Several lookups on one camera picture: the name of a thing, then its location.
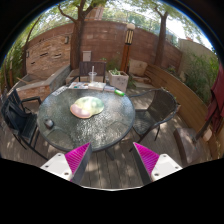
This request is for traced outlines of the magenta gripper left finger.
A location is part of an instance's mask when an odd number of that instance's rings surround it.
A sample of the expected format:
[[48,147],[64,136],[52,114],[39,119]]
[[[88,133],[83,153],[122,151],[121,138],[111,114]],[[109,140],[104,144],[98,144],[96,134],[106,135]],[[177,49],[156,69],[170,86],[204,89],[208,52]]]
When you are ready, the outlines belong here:
[[41,169],[79,185],[91,154],[92,146],[86,143],[66,154],[57,153]]

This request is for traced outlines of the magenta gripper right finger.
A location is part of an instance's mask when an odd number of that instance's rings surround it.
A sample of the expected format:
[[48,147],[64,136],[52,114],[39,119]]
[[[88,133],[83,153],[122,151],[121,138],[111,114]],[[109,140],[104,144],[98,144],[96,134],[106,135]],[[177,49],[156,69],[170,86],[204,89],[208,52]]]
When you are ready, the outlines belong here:
[[133,143],[133,155],[144,185],[182,169],[168,154],[157,154],[136,142]]

